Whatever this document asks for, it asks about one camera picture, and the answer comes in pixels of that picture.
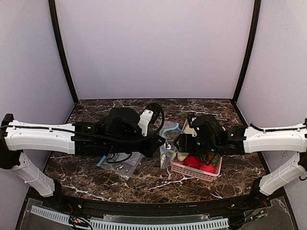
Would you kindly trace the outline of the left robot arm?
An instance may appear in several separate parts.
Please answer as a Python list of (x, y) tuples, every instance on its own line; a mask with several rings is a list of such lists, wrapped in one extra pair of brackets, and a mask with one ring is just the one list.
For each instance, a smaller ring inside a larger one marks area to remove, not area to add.
[(76, 156), (106, 157), (137, 152), (145, 157), (165, 143), (159, 131), (149, 131), (158, 118), (164, 118), (160, 105), (152, 103), (141, 114), (131, 108), (112, 108), (100, 122), (39, 125), (19, 122), (6, 114), (0, 126), (0, 167), (15, 172), (42, 197), (60, 198), (61, 184), (41, 172), (25, 150), (57, 151)]

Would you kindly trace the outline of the clear zip bag blue zipper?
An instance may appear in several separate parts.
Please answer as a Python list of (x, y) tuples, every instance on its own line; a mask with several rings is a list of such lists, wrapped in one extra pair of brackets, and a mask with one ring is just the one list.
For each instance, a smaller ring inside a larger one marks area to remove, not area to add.
[(175, 139), (184, 132), (180, 129), (179, 123), (165, 121), (159, 135), (165, 139), (165, 143), (160, 147), (160, 169), (171, 166), (177, 154), (177, 148), (174, 145)]

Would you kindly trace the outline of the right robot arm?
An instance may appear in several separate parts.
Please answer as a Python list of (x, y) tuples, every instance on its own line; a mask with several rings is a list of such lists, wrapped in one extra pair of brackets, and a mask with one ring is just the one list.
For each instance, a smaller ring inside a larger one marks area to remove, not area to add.
[(293, 151), (295, 154), (272, 173), (256, 179), (250, 194), (268, 197), (296, 178), (307, 174), (307, 124), (259, 128), (223, 129), (213, 115), (188, 117), (188, 125), (195, 134), (179, 134), (174, 145), (184, 153), (218, 153), (244, 155), (259, 151)]

